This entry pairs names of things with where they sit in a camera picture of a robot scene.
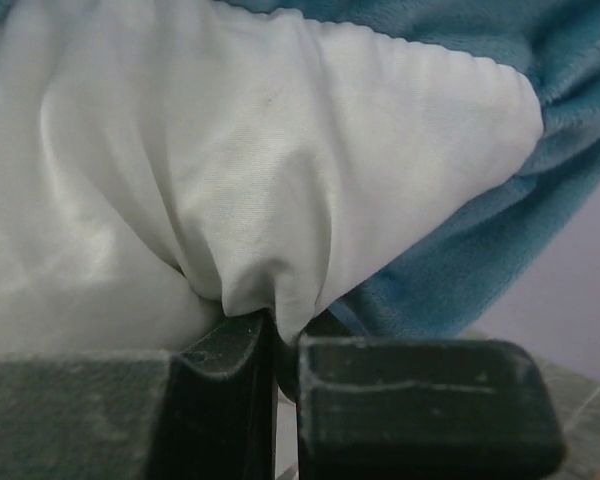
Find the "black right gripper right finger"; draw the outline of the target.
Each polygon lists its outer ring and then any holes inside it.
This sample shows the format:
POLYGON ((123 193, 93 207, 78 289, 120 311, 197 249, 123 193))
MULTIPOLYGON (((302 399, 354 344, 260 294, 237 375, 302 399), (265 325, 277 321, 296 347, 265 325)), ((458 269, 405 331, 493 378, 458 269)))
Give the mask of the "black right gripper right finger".
POLYGON ((567 446, 540 369, 500 340, 303 331, 293 374, 301 479, 543 479, 567 446))

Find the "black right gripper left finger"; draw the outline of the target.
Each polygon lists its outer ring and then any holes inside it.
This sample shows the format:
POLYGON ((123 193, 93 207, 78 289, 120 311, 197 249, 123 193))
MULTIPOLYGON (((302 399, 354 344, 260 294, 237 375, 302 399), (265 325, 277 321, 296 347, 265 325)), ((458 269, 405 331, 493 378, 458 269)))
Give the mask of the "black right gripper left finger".
POLYGON ((273 329, 179 353, 0 354, 0 479, 270 479, 273 329))

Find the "white pillow insert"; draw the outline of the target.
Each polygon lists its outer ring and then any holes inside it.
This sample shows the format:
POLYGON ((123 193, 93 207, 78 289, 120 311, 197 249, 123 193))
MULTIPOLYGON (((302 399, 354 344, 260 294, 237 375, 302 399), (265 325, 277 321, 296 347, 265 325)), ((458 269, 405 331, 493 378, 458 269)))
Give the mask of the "white pillow insert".
POLYGON ((0 351, 300 331, 543 132, 525 76, 295 10, 20 1, 0 23, 0 351))

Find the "blue houndstooth bear pillowcase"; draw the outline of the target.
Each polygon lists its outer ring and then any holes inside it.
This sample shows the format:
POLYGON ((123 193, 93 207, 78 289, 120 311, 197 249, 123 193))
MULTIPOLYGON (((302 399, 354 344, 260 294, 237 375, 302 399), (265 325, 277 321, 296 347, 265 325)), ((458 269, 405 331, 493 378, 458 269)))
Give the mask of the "blue houndstooth bear pillowcase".
MULTIPOLYGON (((0 1, 0 23, 20 1, 0 1)), ((530 82, 543 132, 509 180, 325 310, 366 333, 446 336, 517 278, 600 181, 600 1, 216 1, 295 10, 509 66, 530 82)))

